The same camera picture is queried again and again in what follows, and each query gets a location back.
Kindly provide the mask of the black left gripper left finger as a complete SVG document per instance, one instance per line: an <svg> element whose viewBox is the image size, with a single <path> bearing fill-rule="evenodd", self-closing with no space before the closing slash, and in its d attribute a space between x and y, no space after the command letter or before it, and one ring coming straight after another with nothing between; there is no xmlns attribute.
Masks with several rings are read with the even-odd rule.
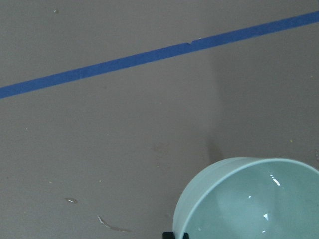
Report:
<svg viewBox="0 0 319 239"><path fill-rule="evenodd" d="M163 232L162 239L175 239L174 232Z"/></svg>

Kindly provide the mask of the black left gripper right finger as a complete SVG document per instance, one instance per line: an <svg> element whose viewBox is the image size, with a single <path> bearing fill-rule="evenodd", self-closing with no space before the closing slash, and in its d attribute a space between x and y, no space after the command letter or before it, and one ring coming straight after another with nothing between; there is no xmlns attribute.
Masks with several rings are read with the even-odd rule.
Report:
<svg viewBox="0 0 319 239"><path fill-rule="evenodd" d="M182 239L189 239L189 234L188 233L184 233Z"/></svg>

